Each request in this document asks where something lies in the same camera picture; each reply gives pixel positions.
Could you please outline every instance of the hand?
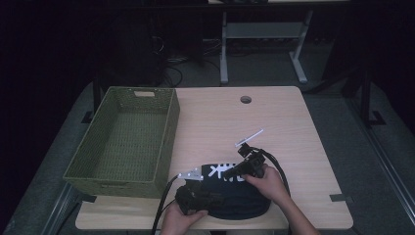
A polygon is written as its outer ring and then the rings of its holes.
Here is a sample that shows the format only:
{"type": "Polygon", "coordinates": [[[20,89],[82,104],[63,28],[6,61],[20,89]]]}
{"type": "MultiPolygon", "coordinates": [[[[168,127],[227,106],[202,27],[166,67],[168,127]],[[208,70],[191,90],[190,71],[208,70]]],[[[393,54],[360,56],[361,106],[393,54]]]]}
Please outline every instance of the hand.
{"type": "Polygon", "coordinates": [[[255,186],[265,198],[272,200],[277,205],[287,201],[290,195],[284,187],[280,173],[267,164],[264,164],[262,169],[264,172],[262,178],[256,178],[248,174],[242,175],[242,177],[255,186]]]}
{"type": "Polygon", "coordinates": [[[184,215],[179,205],[173,202],[165,211],[161,235],[183,235],[193,223],[207,214],[208,211],[197,211],[191,215],[184,215]]]}

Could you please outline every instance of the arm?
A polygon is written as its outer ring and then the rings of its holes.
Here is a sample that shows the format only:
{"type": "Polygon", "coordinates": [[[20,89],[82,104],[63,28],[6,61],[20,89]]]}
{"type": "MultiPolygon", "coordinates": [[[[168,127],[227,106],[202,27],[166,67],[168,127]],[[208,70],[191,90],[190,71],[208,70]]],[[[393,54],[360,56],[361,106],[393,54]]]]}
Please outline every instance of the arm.
{"type": "Polygon", "coordinates": [[[255,178],[250,175],[243,177],[266,198],[278,205],[286,216],[293,234],[319,234],[317,229],[305,217],[284,187],[279,172],[267,164],[263,166],[264,176],[255,178]]]}
{"type": "Polygon", "coordinates": [[[193,223],[207,214],[208,211],[197,211],[191,215],[184,215],[179,205],[173,202],[165,211],[161,235],[183,235],[193,223]]]}

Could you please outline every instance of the green wicker basket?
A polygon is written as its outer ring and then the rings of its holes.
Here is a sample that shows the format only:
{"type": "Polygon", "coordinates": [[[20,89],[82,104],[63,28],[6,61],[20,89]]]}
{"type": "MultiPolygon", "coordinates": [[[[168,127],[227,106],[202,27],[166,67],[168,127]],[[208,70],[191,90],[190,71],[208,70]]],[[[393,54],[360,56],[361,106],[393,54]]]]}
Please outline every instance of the green wicker basket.
{"type": "Polygon", "coordinates": [[[64,180],[89,195],[160,198],[179,113],[175,89],[110,87],[64,180]]]}

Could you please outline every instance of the floor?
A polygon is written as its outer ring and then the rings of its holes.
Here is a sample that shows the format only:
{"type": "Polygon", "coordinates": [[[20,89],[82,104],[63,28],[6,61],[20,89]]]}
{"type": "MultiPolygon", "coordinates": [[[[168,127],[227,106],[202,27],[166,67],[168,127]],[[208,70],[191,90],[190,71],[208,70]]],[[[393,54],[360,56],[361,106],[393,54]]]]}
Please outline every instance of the floor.
{"type": "MultiPolygon", "coordinates": [[[[330,43],[304,46],[300,61],[309,81],[300,84],[288,55],[296,41],[240,43],[250,45],[245,45],[243,55],[240,52],[230,55],[228,84],[219,82],[219,56],[213,53],[204,56],[203,66],[192,61],[171,64],[174,69],[167,69],[169,79],[161,86],[176,84],[182,79],[177,87],[293,85],[307,90],[321,82],[331,49],[330,43]]],[[[340,92],[343,84],[339,82],[318,94],[303,96],[354,220],[353,227],[348,230],[323,230],[321,233],[415,234],[415,222],[411,221],[396,195],[397,190],[380,157],[383,154],[388,157],[409,194],[415,195],[412,167],[415,165],[415,138],[375,84],[372,84],[370,110],[379,112],[386,124],[370,129],[364,127],[355,110],[359,96],[344,98],[340,92]]],[[[79,210],[76,205],[81,198],[76,190],[65,184],[62,176],[88,127],[82,120],[92,110],[92,85],[89,84],[73,105],[5,235],[146,234],[143,231],[81,231],[74,225],[79,210]]]]}

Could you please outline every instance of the table surface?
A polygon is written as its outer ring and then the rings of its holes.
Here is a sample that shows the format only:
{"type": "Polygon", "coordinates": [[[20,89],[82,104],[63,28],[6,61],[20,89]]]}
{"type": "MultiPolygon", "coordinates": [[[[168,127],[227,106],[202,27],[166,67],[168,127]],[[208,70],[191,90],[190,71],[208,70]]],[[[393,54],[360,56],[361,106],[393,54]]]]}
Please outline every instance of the table surface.
{"type": "MultiPolygon", "coordinates": [[[[284,169],[293,200],[318,229],[348,229],[353,221],[300,91],[292,86],[177,88],[180,118],[169,177],[206,164],[239,163],[235,143],[264,131],[249,142],[272,154],[284,169]],[[242,96],[252,102],[243,104],[242,96]]],[[[177,179],[166,201],[184,185],[177,179]]],[[[158,199],[98,196],[83,203],[79,229],[151,229],[158,199]]],[[[206,216],[192,229],[283,229],[288,222],[280,209],[249,220],[206,216]]]]}

